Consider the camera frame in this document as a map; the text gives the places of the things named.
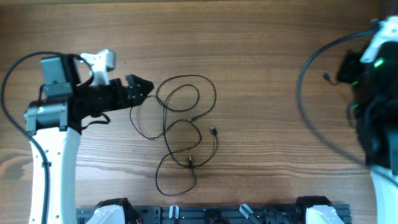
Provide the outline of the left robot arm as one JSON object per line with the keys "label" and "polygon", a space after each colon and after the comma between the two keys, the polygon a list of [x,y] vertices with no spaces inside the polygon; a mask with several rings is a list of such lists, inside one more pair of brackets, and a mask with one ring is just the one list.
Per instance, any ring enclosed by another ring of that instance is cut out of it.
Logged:
{"label": "left robot arm", "polygon": [[76,223],[75,168],[80,139],[88,116],[141,105],[152,82],[127,75],[127,85],[110,80],[115,54],[60,54],[44,57],[45,98],[30,103],[24,118],[30,138],[34,171],[30,223]]}

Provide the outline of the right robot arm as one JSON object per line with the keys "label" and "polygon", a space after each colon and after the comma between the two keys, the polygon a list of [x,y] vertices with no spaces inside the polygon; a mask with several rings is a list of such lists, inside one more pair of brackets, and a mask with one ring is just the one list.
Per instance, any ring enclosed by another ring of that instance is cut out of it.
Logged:
{"label": "right robot arm", "polygon": [[337,73],[353,89],[353,115],[376,194],[377,222],[397,224],[397,43],[385,42],[370,62],[348,51]]}

